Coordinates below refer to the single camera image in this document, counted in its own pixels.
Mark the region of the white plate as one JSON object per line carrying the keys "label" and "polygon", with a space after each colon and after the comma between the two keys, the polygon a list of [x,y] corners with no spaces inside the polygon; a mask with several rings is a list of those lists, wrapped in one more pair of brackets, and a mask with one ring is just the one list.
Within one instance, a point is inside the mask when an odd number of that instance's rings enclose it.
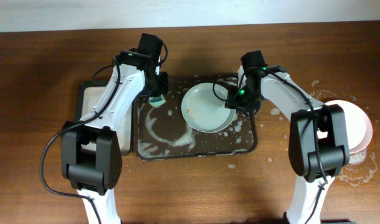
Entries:
{"label": "white plate", "polygon": [[366,149],[372,140],[373,127],[369,117],[364,114],[356,124],[353,124],[348,136],[349,153],[356,154]]}
{"label": "white plate", "polygon": [[356,154],[368,147],[373,136],[373,127],[367,114],[354,103],[344,100],[332,100],[326,105],[339,105],[345,115],[349,153]]}

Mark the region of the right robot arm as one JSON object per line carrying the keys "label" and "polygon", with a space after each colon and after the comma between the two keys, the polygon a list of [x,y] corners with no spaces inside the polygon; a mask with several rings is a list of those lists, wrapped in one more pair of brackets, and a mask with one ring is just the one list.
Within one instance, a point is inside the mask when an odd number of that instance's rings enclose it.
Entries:
{"label": "right robot arm", "polygon": [[265,63],[259,50],[240,59],[236,87],[230,87],[226,108],[253,117],[264,100],[290,122],[288,158],[296,173],[285,223],[321,223],[321,209],[330,185],[349,163],[344,109],[326,105],[302,90],[279,65]]}

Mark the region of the pale blue plate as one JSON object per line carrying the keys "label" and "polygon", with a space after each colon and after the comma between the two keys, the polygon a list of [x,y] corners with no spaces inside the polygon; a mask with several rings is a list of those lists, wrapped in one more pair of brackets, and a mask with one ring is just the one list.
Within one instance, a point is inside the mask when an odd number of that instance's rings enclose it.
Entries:
{"label": "pale blue plate", "polygon": [[200,83],[191,87],[183,96],[181,112],[190,127],[204,133],[216,133],[228,127],[235,116],[235,109],[225,106],[228,90],[213,83]]}

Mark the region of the white plate front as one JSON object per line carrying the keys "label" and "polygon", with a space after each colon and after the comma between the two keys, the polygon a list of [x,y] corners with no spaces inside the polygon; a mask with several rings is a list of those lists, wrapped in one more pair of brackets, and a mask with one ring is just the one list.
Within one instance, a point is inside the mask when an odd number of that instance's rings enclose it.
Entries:
{"label": "white plate front", "polygon": [[348,136],[349,153],[356,154],[366,149],[372,140],[373,127],[369,117],[364,114],[356,124],[353,124]]}

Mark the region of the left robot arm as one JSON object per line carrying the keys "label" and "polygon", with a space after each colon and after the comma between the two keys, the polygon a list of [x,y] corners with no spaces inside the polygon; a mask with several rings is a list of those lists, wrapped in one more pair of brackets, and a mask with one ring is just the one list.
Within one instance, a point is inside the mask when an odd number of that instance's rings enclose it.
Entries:
{"label": "left robot arm", "polygon": [[66,122],[61,135],[62,175],[85,204],[89,223],[121,223],[114,187],[122,169],[124,118],[139,96],[168,92],[168,74],[160,72],[165,43],[142,34],[138,46],[112,59],[112,76],[90,112]]}

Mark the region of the yellow green sponge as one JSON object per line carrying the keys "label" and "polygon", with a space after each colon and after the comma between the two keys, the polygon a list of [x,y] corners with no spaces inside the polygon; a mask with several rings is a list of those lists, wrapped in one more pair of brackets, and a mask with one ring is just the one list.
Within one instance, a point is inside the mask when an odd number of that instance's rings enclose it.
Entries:
{"label": "yellow green sponge", "polygon": [[161,105],[165,104],[166,100],[164,99],[164,96],[161,95],[161,96],[154,96],[154,97],[150,97],[148,99],[148,103],[152,106],[152,107],[155,107],[155,108],[158,108],[160,107]]}

